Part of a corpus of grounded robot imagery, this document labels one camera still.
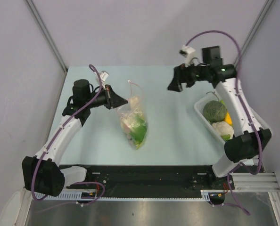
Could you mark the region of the clear pink zip top bag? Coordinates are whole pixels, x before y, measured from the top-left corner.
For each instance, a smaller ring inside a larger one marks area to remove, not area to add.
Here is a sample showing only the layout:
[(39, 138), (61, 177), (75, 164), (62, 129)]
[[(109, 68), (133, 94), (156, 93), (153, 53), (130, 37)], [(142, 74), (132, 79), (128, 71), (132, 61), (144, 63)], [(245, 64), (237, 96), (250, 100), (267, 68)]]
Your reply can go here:
[(148, 120), (144, 108), (143, 89), (140, 85), (128, 80), (130, 95), (128, 103), (116, 108), (122, 131), (133, 149), (141, 148), (148, 132)]

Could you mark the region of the green lettuce cabbage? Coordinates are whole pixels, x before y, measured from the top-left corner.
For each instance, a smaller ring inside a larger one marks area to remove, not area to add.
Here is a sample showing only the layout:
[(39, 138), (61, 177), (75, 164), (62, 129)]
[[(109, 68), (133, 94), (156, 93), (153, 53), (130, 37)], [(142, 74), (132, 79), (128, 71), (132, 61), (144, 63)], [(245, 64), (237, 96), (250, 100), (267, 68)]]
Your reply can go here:
[(147, 122), (138, 114), (131, 118), (129, 135), (134, 145), (140, 145), (146, 136), (148, 125)]

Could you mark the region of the yellow bell pepper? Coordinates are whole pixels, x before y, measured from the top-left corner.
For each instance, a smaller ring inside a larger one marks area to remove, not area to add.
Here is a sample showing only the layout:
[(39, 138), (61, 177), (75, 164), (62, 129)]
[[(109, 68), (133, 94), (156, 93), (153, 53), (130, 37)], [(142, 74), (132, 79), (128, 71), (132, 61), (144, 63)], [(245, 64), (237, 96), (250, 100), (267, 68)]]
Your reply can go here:
[(229, 125), (231, 125), (231, 126), (233, 125), (232, 119), (231, 119), (231, 117), (230, 117), (229, 112), (226, 113), (225, 118), (224, 118), (224, 121), (225, 121), (226, 123), (228, 123)]

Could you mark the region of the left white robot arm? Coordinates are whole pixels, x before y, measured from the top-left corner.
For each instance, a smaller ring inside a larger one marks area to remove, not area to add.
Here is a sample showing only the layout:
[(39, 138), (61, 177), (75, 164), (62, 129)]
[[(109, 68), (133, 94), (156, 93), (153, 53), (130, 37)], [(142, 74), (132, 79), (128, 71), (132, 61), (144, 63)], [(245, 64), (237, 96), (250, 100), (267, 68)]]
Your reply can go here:
[(73, 94), (69, 97), (56, 131), (34, 157), (27, 156), (22, 161), (25, 188), (33, 194), (58, 196), (63, 188), (79, 184), (88, 188), (93, 184), (93, 176), (86, 168), (72, 166), (60, 169), (60, 161), (69, 143), (83, 127), (91, 109), (104, 106), (115, 109), (128, 103), (117, 95), (110, 85), (104, 85), (97, 91), (88, 80), (74, 82)]

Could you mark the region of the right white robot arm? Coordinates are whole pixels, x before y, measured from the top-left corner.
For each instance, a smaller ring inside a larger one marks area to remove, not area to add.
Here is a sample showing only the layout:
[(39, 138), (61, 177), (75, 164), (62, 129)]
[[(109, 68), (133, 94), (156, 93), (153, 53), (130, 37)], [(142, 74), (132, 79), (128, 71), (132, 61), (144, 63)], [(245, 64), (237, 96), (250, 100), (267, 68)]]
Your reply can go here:
[(207, 185), (217, 189), (223, 184), (223, 177), (243, 160), (262, 157), (272, 133), (254, 115), (238, 82), (236, 68), (223, 64), (219, 46), (203, 48), (203, 62), (198, 65), (193, 63), (196, 51), (192, 47), (182, 46), (179, 53), (185, 57), (185, 62), (174, 67), (167, 89), (182, 92), (184, 83), (190, 88), (198, 81), (207, 81), (224, 100), (232, 120), (234, 138), (225, 142), (223, 157), (212, 166), (213, 173), (206, 177)]

